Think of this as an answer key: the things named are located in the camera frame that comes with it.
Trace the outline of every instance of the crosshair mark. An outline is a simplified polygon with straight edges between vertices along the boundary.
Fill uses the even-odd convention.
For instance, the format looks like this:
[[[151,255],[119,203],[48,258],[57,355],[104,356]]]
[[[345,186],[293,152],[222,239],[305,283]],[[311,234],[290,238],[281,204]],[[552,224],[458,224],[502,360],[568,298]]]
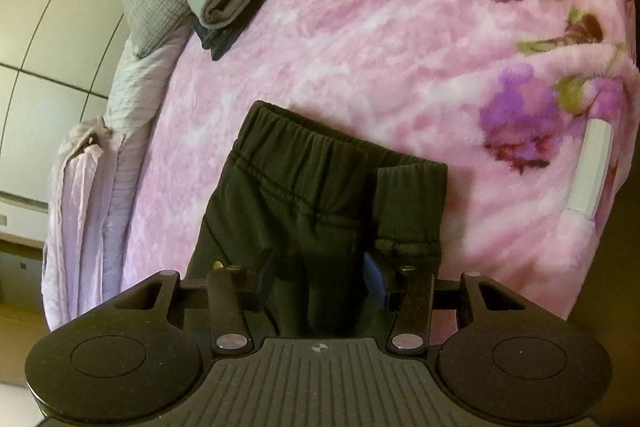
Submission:
[[[331,347],[327,346],[326,344],[319,343],[311,346],[311,349],[313,349],[318,355],[320,355],[321,353],[324,353],[328,349],[331,349]]]

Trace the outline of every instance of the metal screw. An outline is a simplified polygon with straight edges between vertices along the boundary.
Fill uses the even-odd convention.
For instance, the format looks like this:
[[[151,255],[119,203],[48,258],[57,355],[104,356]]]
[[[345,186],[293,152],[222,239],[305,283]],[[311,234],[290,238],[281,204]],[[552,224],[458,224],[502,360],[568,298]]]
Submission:
[[[238,333],[227,333],[218,337],[216,344],[222,349],[241,349],[249,343],[247,337]]]
[[[422,338],[413,333],[403,333],[402,335],[394,336],[391,343],[398,349],[418,349],[422,346]]]

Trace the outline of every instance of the bed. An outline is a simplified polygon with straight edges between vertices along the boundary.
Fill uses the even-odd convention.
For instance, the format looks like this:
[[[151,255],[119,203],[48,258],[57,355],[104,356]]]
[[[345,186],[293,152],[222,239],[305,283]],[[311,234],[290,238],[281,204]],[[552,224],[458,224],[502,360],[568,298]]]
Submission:
[[[212,62],[191,34],[148,138],[120,290],[185,274],[255,100],[449,166],[439,276],[571,310],[633,154],[634,0],[267,0]]]

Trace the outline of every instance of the round pad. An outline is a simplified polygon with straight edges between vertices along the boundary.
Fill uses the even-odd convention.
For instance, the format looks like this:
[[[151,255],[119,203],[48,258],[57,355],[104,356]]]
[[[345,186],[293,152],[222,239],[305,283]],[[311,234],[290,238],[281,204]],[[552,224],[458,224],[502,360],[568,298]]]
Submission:
[[[515,337],[494,347],[495,364],[512,377],[543,380],[560,373],[566,365],[561,347],[535,337]]]
[[[143,344],[129,337],[108,335],[84,341],[76,347],[71,354],[71,363],[88,377],[115,378],[135,371],[145,358]]]
[[[578,331],[473,325],[447,339],[437,367],[460,402],[498,421],[523,423],[583,415],[604,395],[611,375],[607,352]]]
[[[25,374],[44,409],[61,419],[128,423],[185,396],[200,375],[200,352],[152,311],[111,310],[47,335]]]

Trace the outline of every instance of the floor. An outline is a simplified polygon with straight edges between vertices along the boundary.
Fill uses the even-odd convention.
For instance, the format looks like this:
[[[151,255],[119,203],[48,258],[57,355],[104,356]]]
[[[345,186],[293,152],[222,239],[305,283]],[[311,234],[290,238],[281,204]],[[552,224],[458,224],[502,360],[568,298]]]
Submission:
[[[42,421],[40,409],[24,387],[0,382],[0,427],[34,427]]]
[[[600,247],[569,320],[604,344],[613,361],[602,427],[640,426],[640,139]]]

